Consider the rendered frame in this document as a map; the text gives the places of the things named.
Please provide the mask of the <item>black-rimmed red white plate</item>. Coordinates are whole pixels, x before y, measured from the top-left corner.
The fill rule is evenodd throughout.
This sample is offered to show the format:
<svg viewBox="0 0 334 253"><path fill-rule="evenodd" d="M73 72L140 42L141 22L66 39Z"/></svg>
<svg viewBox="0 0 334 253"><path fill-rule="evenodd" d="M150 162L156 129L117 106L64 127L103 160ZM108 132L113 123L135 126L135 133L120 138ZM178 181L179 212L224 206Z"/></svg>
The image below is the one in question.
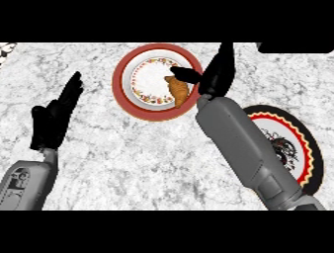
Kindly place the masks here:
<svg viewBox="0 0 334 253"><path fill-rule="evenodd" d="M302 193L313 195L323 179L323 158L305 125L290 113L268 105L249 106L244 112L273 146Z"/></svg>

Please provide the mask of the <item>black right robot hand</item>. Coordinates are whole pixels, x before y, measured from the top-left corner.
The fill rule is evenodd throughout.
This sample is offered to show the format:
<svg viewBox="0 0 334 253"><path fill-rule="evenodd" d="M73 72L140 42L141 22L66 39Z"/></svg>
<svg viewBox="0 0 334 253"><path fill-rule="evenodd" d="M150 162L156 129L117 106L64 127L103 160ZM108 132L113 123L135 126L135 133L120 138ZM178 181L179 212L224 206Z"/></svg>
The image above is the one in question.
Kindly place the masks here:
<svg viewBox="0 0 334 253"><path fill-rule="evenodd" d="M212 98L224 97L234 79L234 49L230 42L219 44L218 52L202 73L191 68L172 67L169 69L178 81L197 85L197 93Z"/></svg>

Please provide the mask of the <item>red-rimmed floral plate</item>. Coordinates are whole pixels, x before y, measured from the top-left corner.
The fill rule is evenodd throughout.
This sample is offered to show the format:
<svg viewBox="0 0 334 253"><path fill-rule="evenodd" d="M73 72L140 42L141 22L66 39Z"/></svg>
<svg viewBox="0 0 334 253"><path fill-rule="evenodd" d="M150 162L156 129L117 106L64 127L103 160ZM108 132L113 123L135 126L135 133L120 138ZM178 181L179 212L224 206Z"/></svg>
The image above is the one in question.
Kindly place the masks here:
<svg viewBox="0 0 334 253"><path fill-rule="evenodd" d="M162 122L181 116L194 106L197 86L187 83L185 101L174 106L166 76L172 66L202 72L196 57L171 43L148 43L132 49L119 60L111 75L111 93L122 110L137 119Z"/></svg>

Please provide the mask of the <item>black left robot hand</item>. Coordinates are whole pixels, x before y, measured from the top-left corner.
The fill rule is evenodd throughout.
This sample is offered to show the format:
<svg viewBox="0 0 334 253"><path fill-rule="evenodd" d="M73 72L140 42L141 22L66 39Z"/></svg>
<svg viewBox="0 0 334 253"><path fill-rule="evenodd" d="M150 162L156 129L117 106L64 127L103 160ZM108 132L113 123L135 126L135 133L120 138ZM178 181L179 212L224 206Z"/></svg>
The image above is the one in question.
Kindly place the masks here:
<svg viewBox="0 0 334 253"><path fill-rule="evenodd" d="M35 106L30 110L33 119L33 134L30 148L58 149L72 111L76 106L77 98L82 93L80 73L74 72L69 78L60 95L52 99L45 107Z"/></svg>

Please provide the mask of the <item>brown croissant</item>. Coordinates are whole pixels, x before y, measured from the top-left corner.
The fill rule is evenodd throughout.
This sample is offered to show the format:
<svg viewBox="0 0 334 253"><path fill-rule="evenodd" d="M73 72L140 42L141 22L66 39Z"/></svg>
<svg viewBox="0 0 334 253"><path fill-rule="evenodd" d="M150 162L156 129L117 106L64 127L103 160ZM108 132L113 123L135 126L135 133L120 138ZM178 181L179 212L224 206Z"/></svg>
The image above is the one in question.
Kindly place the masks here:
<svg viewBox="0 0 334 253"><path fill-rule="evenodd" d="M174 76L166 76L165 81L168 85L168 91L174 97L174 106L179 108L188 94L187 85L182 81L178 81Z"/></svg>

